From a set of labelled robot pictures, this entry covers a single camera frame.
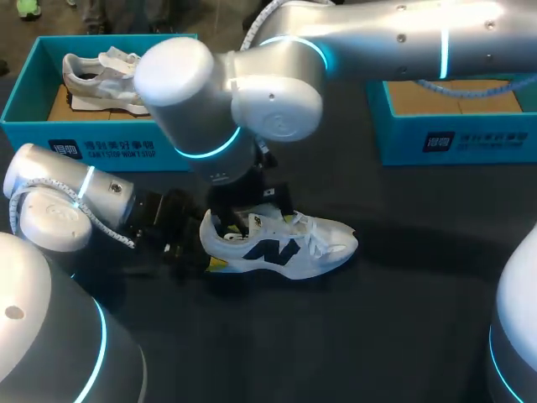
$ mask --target sneaker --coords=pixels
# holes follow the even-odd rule
[[[168,23],[152,24],[150,27],[151,34],[176,34],[175,28]]]
[[[133,78],[140,57],[114,47],[96,59],[65,55],[63,77],[74,111],[122,109],[132,115],[148,110],[134,90]]]
[[[0,77],[9,73],[8,63],[5,60],[0,60]]]
[[[248,214],[248,235],[217,230],[218,218],[207,211],[200,225],[204,250],[217,264],[209,271],[245,273],[273,270],[292,280],[325,274],[347,262],[358,247],[345,224],[297,212],[289,221],[279,214]]]
[[[104,24],[92,24],[87,26],[88,35],[106,35],[110,34],[110,27],[108,23]]]
[[[25,21],[32,21],[41,16],[41,7],[37,0],[17,0],[18,16]]]

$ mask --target n logo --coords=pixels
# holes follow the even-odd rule
[[[285,266],[293,256],[295,256],[300,250],[300,246],[291,239],[282,252],[279,252],[279,241],[274,239],[264,239],[259,241],[252,250],[243,256],[246,260],[256,260],[259,258],[265,258],[265,262],[279,264]]]

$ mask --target shoe box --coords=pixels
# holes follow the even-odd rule
[[[114,46],[143,55],[162,40],[189,35],[80,35],[36,39],[0,124],[15,150],[26,143],[52,149],[99,170],[186,171],[151,117],[118,112],[75,112],[62,81],[68,53],[96,58]]]
[[[527,76],[437,82],[484,91]],[[384,165],[537,162],[537,84],[486,98],[454,98],[413,81],[369,82],[369,106]]]

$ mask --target silver metal arm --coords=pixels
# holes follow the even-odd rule
[[[291,2],[259,28],[253,45],[307,39],[329,72],[359,80],[444,79],[537,71],[533,0],[389,1],[344,6]]]
[[[534,0],[290,2],[254,27],[252,49],[213,55],[157,44],[135,86],[178,153],[213,185],[258,163],[252,134],[296,141],[322,115],[327,79],[406,81],[537,71]]]

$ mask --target cable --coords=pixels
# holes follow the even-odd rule
[[[244,41],[241,45],[241,50],[250,49],[250,46],[252,44],[253,39],[255,38],[255,35],[258,33],[259,28],[261,28],[261,25],[267,20],[267,18],[272,14],[276,9],[279,8],[279,6],[288,3],[293,0],[273,0],[267,7],[263,9],[263,11],[258,15],[258,17],[253,21],[252,26],[246,33],[246,37],[244,38]],[[334,6],[335,4],[331,2],[330,0],[313,0],[313,3],[319,3],[319,4],[325,4],[327,6]]]
[[[502,95],[506,92],[517,91],[520,88],[532,84],[537,81],[537,75],[527,77],[520,81],[510,82],[505,86],[499,86],[498,88],[491,88],[490,90],[485,91],[454,91],[449,88],[444,88],[443,86],[437,86],[436,84],[425,81],[418,80],[415,83],[426,88],[427,90],[438,92],[447,97],[455,98],[486,98],[486,97],[495,97],[497,95]]]
[[[48,178],[37,178],[37,179],[29,180],[23,183],[21,186],[19,186],[18,189],[11,195],[11,198],[9,199],[9,224],[11,225],[11,231],[13,233],[17,232],[18,203],[20,201],[20,197],[24,193],[28,193],[30,191],[46,191],[50,193],[55,193],[51,189],[46,189],[46,188],[56,189],[57,191],[65,193],[73,202],[78,204],[78,208],[88,216],[90,221],[97,228],[99,228],[109,237],[114,238],[118,242],[123,243],[124,245],[128,246],[131,249],[134,249],[134,242],[132,239],[124,237],[120,235],[119,233],[116,233],[115,231],[107,227],[105,224],[103,224],[91,212],[90,208],[76,195],[75,191],[73,191],[70,187],[68,187],[68,185],[59,181],[55,181],[54,179],[48,179]]]

